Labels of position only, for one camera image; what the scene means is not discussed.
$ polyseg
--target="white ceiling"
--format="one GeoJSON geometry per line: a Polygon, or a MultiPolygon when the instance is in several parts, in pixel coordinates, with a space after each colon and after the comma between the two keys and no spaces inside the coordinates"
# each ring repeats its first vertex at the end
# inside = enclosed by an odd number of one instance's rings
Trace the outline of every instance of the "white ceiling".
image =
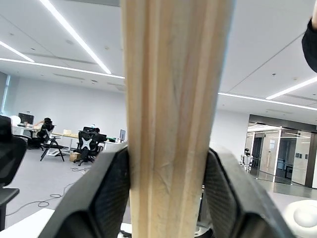
{"type": "MultiPolygon", "coordinates": [[[[118,5],[118,0],[51,2],[112,74],[123,76],[120,8],[86,3],[118,5]]],[[[302,33],[314,3],[315,0],[237,0],[220,91],[265,98],[315,77],[301,48],[302,33]]],[[[104,73],[38,0],[0,1],[0,29],[0,41],[35,62],[104,73]]],[[[0,58],[24,60],[3,47],[0,58]]],[[[14,62],[0,61],[0,71],[115,92],[120,92],[116,84],[124,85],[123,79],[14,62]]],[[[317,108],[317,83],[275,100],[317,108]]],[[[316,111],[289,106],[227,96],[219,96],[217,106],[228,111],[317,124],[316,111]]]]}
{"type": "MultiPolygon", "coordinates": [[[[112,74],[122,76],[120,8],[69,0],[51,0],[51,3],[112,74]]],[[[0,29],[0,41],[22,52],[35,62],[104,73],[38,0],[0,1],[0,29]]],[[[24,60],[3,47],[0,47],[0,58],[24,60]]],[[[14,62],[0,61],[0,71],[23,78],[115,92],[120,91],[108,83],[124,85],[123,79],[14,62]],[[93,84],[92,79],[97,80],[98,83],[93,84]]]]}

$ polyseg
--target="black cable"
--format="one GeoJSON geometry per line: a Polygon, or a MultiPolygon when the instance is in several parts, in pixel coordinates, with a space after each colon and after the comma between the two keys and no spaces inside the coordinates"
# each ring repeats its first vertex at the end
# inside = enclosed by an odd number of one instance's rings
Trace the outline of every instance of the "black cable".
{"type": "Polygon", "coordinates": [[[48,201],[63,197],[63,196],[65,195],[66,189],[67,189],[69,186],[73,185],[73,184],[74,184],[74,182],[72,182],[72,183],[68,184],[67,186],[65,186],[62,195],[61,195],[61,194],[58,194],[58,193],[50,194],[50,198],[49,198],[49,199],[46,199],[46,200],[44,200],[44,201],[29,202],[29,203],[24,204],[23,206],[21,206],[21,207],[20,207],[18,210],[16,210],[15,212],[9,213],[9,214],[7,214],[6,216],[11,216],[11,215],[17,213],[18,211],[20,211],[23,207],[26,207],[26,206],[31,205],[31,204],[33,204],[33,203],[37,203],[37,204],[38,204],[38,207],[41,207],[41,208],[43,208],[43,207],[48,207],[48,206],[50,205],[50,203],[49,203],[48,201]]]}

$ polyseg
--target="cable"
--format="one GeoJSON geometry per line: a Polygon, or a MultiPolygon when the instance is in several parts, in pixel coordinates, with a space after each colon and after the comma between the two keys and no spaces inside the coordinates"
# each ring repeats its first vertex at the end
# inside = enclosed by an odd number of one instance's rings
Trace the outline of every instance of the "cable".
{"type": "Polygon", "coordinates": [[[41,207],[41,208],[43,208],[43,207],[48,207],[48,206],[50,205],[50,203],[49,203],[48,201],[63,197],[63,196],[65,195],[66,189],[67,189],[69,186],[73,185],[73,184],[74,184],[74,182],[72,182],[72,183],[66,185],[66,186],[64,187],[64,191],[63,191],[63,194],[62,194],[62,195],[61,195],[61,194],[58,194],[58,193],[50,194],[50,198],[49,198],[49,199],[46,199],[46,200],[44,200],[44,201],[29,202],[29,203],[24,204],[23,206],[21,206],[21,207],[20,207],[18,210],[16,210],[15,212],[9,213],[9,214],[7,214],[6,216],[11,216],[11,215],[17,213],[18,211],[20,211],[23,207],[26,207],[26,206],[31,205],[31,204],[33,204],[33,203],[37,203],[37,204],[38,204],[38,207],[41,207]]]}
{"type": "Polygon", "coordinates": [[[91,167],[87,167],[87,168],[83,168],[83,169],[79,169],[79,168],[71,168],[71,170],[73,172],[79,172],[79,171],[85,171],[87,172],[91,167]]]}

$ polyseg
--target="wood grain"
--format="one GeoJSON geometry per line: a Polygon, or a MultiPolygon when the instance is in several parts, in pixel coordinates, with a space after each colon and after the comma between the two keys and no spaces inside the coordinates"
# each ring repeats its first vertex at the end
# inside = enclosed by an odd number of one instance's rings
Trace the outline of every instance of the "wood grain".
{"type": "Polygon", "coordinates": [[[123,0],[133,238],[193,238],[233,0],[123,0]]]}

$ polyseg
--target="black sleeve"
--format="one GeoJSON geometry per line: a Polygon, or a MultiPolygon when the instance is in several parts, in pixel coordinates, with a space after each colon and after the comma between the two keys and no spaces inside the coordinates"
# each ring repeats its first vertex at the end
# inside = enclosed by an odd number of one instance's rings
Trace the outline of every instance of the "black sleeve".
{"type": "Polygon", "coordinates": [[[313,29],[312,20],[308,23],[302,39],[302,46],[308,65],[317,72],[317,31],[313,29]]]}

